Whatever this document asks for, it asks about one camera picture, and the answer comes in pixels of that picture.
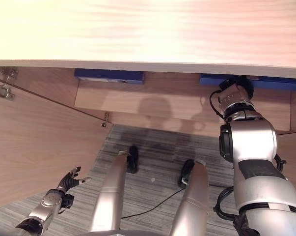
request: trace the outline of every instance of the wooden tabletop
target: wooden tabletop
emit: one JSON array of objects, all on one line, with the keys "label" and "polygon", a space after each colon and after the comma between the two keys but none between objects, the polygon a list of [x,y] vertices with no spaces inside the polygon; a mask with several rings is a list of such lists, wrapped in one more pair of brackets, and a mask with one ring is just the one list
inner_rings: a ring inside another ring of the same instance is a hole
[{"label": "wooden tabletop", "polygon": [[0,65],[296,78],[296,0],[1,0]]}]

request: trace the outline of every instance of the wooden wall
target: wooden wall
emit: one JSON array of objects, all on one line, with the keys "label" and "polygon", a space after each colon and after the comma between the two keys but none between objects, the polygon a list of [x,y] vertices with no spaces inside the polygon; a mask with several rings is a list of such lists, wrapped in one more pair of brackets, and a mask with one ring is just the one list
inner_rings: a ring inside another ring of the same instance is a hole
[{"label": "wooden wall", "polygon": [[285,159],[283,174],[293,183],[296,189],[296,133],[278,136],[278,154]]}]

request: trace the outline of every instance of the striped carpet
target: striped carpet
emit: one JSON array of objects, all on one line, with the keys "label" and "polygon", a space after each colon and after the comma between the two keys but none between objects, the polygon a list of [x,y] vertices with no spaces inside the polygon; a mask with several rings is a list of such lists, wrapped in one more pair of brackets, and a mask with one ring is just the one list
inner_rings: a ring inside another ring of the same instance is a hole
[{"label": "striped carpet", "polygon": [[[69,191],[75,196],[74,205],[54,219],[45,232],[46,236],[74,236],[87,232],[97,194],[110,164],[119,150],[127,150],[131,145],[139,149],[139,171],[126,176],[123,216],[153,208],[179,190],[177,178],[183,163],[189,158],[206,163],[211,184],[232,185],[232,165],[220,157],[217,138],[115,125],[90,172],[93,180]],[[232,222],[218,218],[212,211],[221,190],[210,186],[211,212],[207,235],[236,236]],[[0,230],[9,231],[16,226],[43,195],[0,207]],[[122,220],[121,229],[168,234],[182,196],[183,192],[180,192],[152,212]],[[226,212],[237,213],[233,194],[225,199],[222,208]]]}]

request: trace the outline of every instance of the cabinet door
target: cabinet door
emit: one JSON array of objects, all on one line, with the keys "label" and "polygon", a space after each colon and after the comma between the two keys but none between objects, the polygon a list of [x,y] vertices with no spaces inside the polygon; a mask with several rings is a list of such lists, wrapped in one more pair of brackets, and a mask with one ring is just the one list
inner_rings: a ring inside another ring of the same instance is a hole
[{"label": "cabinet door", "polygon": [[112,126],[21,89],[12,93],[14,101],[0,98],[0,206],[55,188],[76,166],[87,176]]}]

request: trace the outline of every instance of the metal bracket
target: metal bracket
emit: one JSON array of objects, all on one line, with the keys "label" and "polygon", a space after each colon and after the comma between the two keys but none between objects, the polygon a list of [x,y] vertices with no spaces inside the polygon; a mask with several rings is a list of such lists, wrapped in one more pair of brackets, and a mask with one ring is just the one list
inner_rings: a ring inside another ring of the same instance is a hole
[{"label": "metal bracket", "polygon": [[7,85],[0,85],[0,97],[12,101],[15,95],[11,93],[11,89]]},{"label": "metal bracket", "polygon": [[106,128],[107,122],[108,122],[108,118],[109,118],[109,113],[108,112],[105,112],[105,114],[104,114],[104,120],[105,121],[101,124],[101,127]]},{"label": "metal bracket", "polygon": [[8,79],[11,79],[13,82],[15,82],[18,73],[18,67],[16,66],[0,66],[0,74],[6,76],[6,83],[8,83]]},{"label": "metal bracket", "polygon": [[7,100],[14,100],[15,95],[11,93],[11,86],[14,85],[18,76],[18,68],[11,66],[0,66],[0,74],[3,74],[5,82],[0,85],[0,97]]}]

